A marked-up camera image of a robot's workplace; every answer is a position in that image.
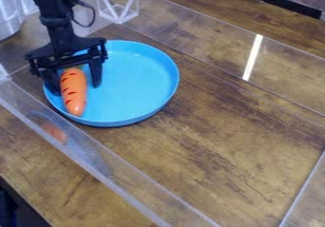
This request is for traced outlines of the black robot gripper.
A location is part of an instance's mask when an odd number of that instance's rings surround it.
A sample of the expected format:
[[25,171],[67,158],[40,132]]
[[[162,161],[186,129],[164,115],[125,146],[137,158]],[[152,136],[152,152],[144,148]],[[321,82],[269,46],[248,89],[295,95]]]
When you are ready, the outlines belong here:
[[52,94],[60,96],[60,76],[56,70],[83,63],[88,64],[92,86],[101,84],[103,62],[108,58],[104,38],[80,37],[73,32],[73,27],[48,28],[51,42],[25,53],[30,73],[40,75],[44,85]]

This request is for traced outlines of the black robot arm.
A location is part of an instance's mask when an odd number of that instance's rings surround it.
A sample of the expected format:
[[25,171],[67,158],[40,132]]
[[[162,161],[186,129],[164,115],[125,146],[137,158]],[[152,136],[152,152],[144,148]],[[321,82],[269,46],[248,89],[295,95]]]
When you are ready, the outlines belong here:
[[75,34],[72,23],[77,23],[73,6],[91,11],[93,7],[81,0],[33,0],[38,9],[38,21],[47,27],[49,43],[25,53],[30,73],[44,81],[48,90],[61,94],[59,71],[87,64],[92,85],[101,84],[103,63],[108,59],[104,38],[85,38]]

